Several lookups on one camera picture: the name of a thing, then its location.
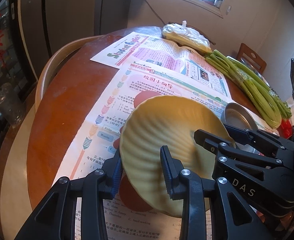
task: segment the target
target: electrical cable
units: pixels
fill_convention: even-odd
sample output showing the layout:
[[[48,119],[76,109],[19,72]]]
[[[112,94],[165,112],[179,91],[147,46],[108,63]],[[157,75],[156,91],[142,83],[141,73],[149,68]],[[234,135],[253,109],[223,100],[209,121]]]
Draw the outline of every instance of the electrical cable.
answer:
[[[159,19],[159,20],[161,20],[161,22],[162,22],[162,24],[165,26],[166,24],[165,24],[165,22],[162,20],[162,18],[160,18],[160,16],[154,11],[154,9],[151,7],[151,5],[147,2],[147,0],[145,0],[145,2],[148,4],[148,6],[149,6],[149,8],[152,10],[152,12],[154,13],[154,15],[156,15],[157,16],[157,18]]]

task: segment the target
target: white wall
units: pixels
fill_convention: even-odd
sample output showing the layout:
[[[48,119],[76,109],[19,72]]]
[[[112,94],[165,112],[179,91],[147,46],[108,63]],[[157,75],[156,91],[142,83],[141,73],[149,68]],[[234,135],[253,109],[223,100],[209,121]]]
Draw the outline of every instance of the white wall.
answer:
[[[165,23],[186,20],[216,42],[212,48],[225,55],[235,56],[240,44],[247,44],[267,62],[264,76],[279,96],[283,100],[290,96],[294,8],[288,0],[229,0],[231,11],[222,12],[223,18],[183,0],[147,1]],[[162,23],[144,0],[131,0],[128,27],[134,26],[162,27]]]

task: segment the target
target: yellow plate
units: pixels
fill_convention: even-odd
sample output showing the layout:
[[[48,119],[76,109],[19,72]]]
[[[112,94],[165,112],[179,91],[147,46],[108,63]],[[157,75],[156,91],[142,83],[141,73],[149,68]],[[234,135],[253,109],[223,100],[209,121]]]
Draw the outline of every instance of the yellow plate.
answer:
[[[168,145],[172,157],[181,160],[185,169],[212,179],[215,155],[194,142],[197,129],[233,141],[210,109],[177,96],[157,96],[141,103],[120,136],[121,160],[130,183],[150,206],[172,217],[182,216],[183,201],[171,200],[167,194],[160,147]]]

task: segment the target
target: chair backrest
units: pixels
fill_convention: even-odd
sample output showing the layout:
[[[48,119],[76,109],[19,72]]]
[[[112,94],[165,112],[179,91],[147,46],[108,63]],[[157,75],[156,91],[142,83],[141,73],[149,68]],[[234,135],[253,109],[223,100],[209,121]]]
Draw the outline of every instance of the chair backrest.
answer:
[[[40,101],[42,100],[50,82],[53,80],[55,75],[58,73],[60,68],[65,63],[65,59],[70,55],[73,55],[77,49],[81,48],[87,42],[99,39],[103,35],[82,38],[76,41],[72,41],[62,48],[60,48],[47,62],[43,71],[41,72],[38,80],[35,96],[35,111],[37,111]]]
[[[243,57],[244,54],[247,57],[249,57],[253,62],[256,63],[256,64],[252,64],[252,66],[260,74],[262,74],[267,66],[267,63],[263,61],[263,59],[259,57],[259,55],[255,51],[253,51],[251,48],[249,48],[246,44],[241,43],[236,59],[241,62],[241,58]]]

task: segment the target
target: small picture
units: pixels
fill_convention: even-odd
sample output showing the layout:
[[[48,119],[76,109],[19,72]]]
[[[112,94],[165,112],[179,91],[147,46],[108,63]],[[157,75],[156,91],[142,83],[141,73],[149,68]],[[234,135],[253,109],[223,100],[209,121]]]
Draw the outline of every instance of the small picture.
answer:
[[[219,74],[216,74],[216,77],[222,79],[222,77]]]
[[[209,82],[208,74],[205,71],[200,70],[200,76]]]
[[[146,60],[146,62],[149,62],[149,63],[152,63],[152,64],[155,64],[155,65],[158,65],[158,66],[162,67],[162,62],[159,62],[159,61],[148,59],[148,60]]]

